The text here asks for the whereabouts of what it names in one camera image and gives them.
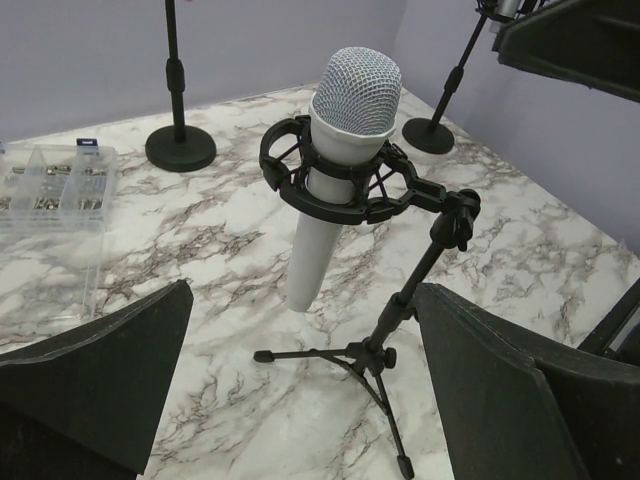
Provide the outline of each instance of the microphone stand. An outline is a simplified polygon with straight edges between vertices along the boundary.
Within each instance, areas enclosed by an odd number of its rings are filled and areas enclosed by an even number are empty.
[[[444,250],[457,247],[460,251],[466,251],[467,242],[473,235],[473,222],[479,212],[480,197],[473,190],[467,189],[459,193],[449,192],[446,194],[441,214],[431,228],[430,234],[433,243],[425,252],[402,290],[391,296],[378,318],[376,328],[369,337],[361,342],[349,343],[347,348],[341,350],[312,348],[303,352],[278,353],[271,350],[261,350],[253,355],[254,360],[259,363],[272,363],[279,359],[323,358],[349,372],[367,390],[386,415],[398,450],[398,465],[402,476],[407,480],[414,478],[415,474],[411,459],[405,453],[381,376],[385,368],[395,367],[397,353],[394,348],[384,348],[384,342],[404,320],[416,315],[413,302],[416,288],[425,279]],[[354,361],[349,363],[337,357],[346,357]],[[378,392],[366,379],[365,372],[367,370],[374,378]]]
[[[170,172],[192,172],[213,162],[216,144],[204,130],[185,125],[184,67],[178,57],[175,0],[165,0],[167,33],[169,37],[169,59],[167,60],[167,87],[171,92],[173,125],[160,128],[147,139],[147,158],[156,167]]]
[[[488,12],[484,9],[478,9],[478,12],[480,13],[480,19],[476,24],[476,28],[473,30],[473,34],[471,34],[467,47],[464,49],[460,62],[458,62],[458,65],[453,67],[453,70],[451,70],[451,73],[449,74],[449,78],[447,78],[447,82],[444,84],[444,93],[442,94],[442,97],[440,97],[440,101],[436,106],[433,118],[431,118],[431,120],[426,118],[413,118],[405,123],[402,128],[402,136],[404,139],[418,150],[433,153],[435,155],[444,155],[453,149],[453,145],[455,143],[453,133],[451,133],[451,130],[447,127],[442,125],[440,120],[451,101],[451,97],[456,93],[456,90],[458,90],[458,87],[460,86],[460,82],[464,76],[464,66],[469,59],[469,55],[471,55],[473,47],[475,47],[476,42],[478,41],[478,37],[484,28],[484,24],[487,22],[487,18],[489,16]]]

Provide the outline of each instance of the microphone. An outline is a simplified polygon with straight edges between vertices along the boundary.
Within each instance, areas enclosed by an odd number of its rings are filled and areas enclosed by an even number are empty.
[[[498,2],[498,8],[496,8],[496,13],[502,15],[503,17],[516,18],[520,2],[522,2],[522,0],[500,0]],[[498,33],[503,25],[504,23],[500,23],[494,20],[493,22],[491,22],[489,31],[491,33]]]
[[[396,128],[402,79],[398,66],[386,55],[349,47],[331,57],[311,99],[311,138],[326,160],[342,166],[372,161]],[[349,180],[330,177],[311,168],[307,191],[332,204],[348,204],[356,195]],[[285,303],[305,312],[320,292],[342,225],[300,213],[287,271]]]

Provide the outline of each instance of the microphone grille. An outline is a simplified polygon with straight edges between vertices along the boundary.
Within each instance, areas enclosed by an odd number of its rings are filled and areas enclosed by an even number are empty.
[[[389,57],[369,48],[343,48],[331,57],[313,108],[334,128],[380,135],[395,125],[401,89],[400,69]]]

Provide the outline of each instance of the plastic organizer box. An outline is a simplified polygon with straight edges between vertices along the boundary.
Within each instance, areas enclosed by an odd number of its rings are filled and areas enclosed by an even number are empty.
[[[0,352],[93,319],[116,163],[94,142],[0,145]]]

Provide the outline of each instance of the lavender wall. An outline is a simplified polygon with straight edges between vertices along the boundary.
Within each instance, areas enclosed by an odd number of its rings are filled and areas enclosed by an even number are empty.
[[[187,104],[317,81],[339,48],[390,54],[405,0],[177,0]],[[0,138],[170,108],[162,0],[0,6]]]
[[[478,19],[474,7],[408,1],[393,58],[405,86],[432,105]],[[640,253],[640,105],[501,66],[492,41],[485,30],[449,118]]]

